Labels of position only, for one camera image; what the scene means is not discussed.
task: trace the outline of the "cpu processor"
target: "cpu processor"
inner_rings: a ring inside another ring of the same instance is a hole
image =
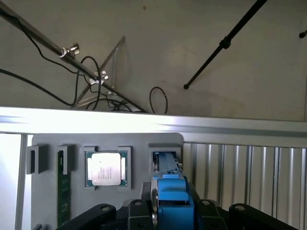
[[[127,151],[87,151],[85,186],[127,186],[127,165]]]

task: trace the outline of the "green circuit board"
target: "green circuit board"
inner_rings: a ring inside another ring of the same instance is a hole
[[[63,174],[63,151],[57,155],[57,177],[58,177],[58,227],[67,223],[71,219],[71,175]]]

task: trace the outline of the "screw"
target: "screw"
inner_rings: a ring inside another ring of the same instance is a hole
[[[239,210],[239,211],[244,211],[245,210],[245,208],[243,206],[241,206],[241,205],[236,206],[236,209]]]
[[[207,201],[207,200],[203,200],[202,203],[203,203],[204,205],[210,205],[210,202]]]
[[[142,201],[139,201],[139,200],[134,201],[134,204],[135,204],[135,205],[141,205],[141,204],[142,204]]]
[[[102,211],[108,211],[109,209],[110,209],[109,206],[102,206],[102,207],[101,207],[101,210],[102,210]]]

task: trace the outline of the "gray wall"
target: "gray wall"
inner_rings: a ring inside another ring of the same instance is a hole
[[[268,1],[188,91],[183,84],[254,0],[5,2],[59,46],[79,42],[78,59],[92,55],[102,63],[125,35],[116,87],[145,108],[150,89],[160,86],[172,115],[304,118],[307,38],[298,34],[307,29],[306,1]],[[44,61],[4,20],[0,27],[1,68],[72,101],[74,76]],[[0,82],[0,105],[67,108],[23,82],[4,75]],[[163,97],[157,97],[161,112]]]

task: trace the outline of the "corrugated metal panel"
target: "corrugated metal panel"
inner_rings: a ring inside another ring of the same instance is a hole
[[[306,228],[306,149],[185,143],[183,168],[201,198],[249,204]]]

